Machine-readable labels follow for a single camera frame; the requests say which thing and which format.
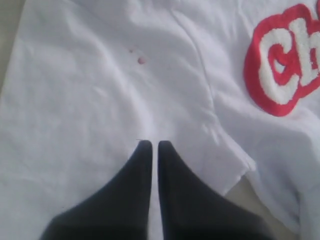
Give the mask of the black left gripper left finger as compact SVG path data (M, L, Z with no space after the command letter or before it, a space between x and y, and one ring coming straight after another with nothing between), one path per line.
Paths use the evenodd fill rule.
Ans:
M98 192L55 216L42 240L146 240L153 147L138 143L123 168Z

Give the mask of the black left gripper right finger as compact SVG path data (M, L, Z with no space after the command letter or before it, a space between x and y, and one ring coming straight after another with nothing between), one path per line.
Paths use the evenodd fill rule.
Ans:
M165 240L273 240L258 215L202 182L170 141L158 144L158 193Z

